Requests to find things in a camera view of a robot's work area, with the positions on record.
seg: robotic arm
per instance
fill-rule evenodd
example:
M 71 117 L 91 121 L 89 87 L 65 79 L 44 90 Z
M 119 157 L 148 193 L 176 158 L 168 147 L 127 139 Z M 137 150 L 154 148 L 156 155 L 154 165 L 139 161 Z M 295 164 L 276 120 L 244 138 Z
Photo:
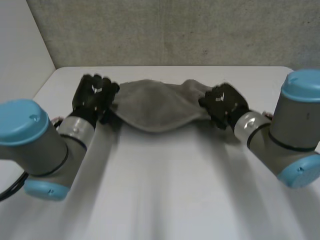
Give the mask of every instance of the robotic arm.
M 72 101 L 72 113 L 58 130 L 32 100 L 0 105 L 0 159 L 14 160 L 29 174 L 27 194 L 63 200 L 69 192 L 95 133 L 96 123 L 119 91 L 99 75 L 84 75 Z
M 72 100 L 72 113 L 58 130 L 48 114 L 32 100 L 0 104 L 0 159 L 14 160 L 25 174 L 25 192 L 61 201 L 69 192 L 91 144 L 96 123 L 108 115 L 119 91 L 99 75 L 84 75 Z M 320 176 L 320 71 L 290 73 L 272 119 L 251 110 L 231 85 L 224 83 L 199 100 L 220 129 L 235 136 L 291 188 L 308 185 Z
M 320 70 L 290 73 L 272 119 L 250 110 L 231 85 L 214 87 L 199 100 L 220 129 L 234 135 L 286 186 L 304 187 L 320 176 Z

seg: blue end cap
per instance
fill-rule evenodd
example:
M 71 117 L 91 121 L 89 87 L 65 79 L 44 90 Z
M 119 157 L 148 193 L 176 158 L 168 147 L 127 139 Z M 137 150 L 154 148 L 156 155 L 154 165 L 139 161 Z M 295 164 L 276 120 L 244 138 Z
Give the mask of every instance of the blue end cap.
M 0 104 L 0 145 L 30 143 L 48 128 L 48 114 L 33 100 L 18 99 Z
M 320 103 L 320 70 L 302 69 L 289 73 L 281 93 L 296 102 Z
M 24 191 L 36 198 L 62 201 L 66 198 L 70 188 L 52 182 L 27 179 L 24 182 Z
M 301 188 L 320 176 L 320 155 L 310 155 L 287 166 L 277 176 L 289 188 Z

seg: white table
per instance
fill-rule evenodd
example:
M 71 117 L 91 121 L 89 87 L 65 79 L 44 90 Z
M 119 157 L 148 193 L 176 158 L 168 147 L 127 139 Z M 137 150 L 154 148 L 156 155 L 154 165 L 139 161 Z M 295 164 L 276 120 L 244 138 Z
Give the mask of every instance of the white table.
M 286 67 L 133 66 L 58 69 L 34 100 L 50 118 L 66 116 L 83 74 L 118 83 L 186 79 L 233 84 L 252 109 L 272 112 Z M 318 240 L 320 180 L 288 189 L 230 132 L 189 124 L 163 134 L 98 126 L 62 202 L 21 190 L 0 203 L 3 240 Z M 1 162 L 1 184 L 21 170 Z

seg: gray wall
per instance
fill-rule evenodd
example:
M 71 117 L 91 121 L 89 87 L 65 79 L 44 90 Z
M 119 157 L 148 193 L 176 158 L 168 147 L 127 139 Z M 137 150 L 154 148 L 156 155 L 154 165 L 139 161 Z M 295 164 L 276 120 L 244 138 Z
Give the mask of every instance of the gray wall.
M 57 68 L 320 67 L 320 0 L 27 0 Z

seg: gray towel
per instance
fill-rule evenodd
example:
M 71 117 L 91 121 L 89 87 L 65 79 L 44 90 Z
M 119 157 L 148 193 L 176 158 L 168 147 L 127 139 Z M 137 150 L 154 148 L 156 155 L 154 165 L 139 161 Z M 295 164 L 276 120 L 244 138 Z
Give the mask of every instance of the gray towel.
M 181 85 L 154 80 L 126 82 L 120 84 L 111 110 L 137 129 L 165 132 L 194 120 L 210 120 L 198 100 L 211 89 L 196 80 Z

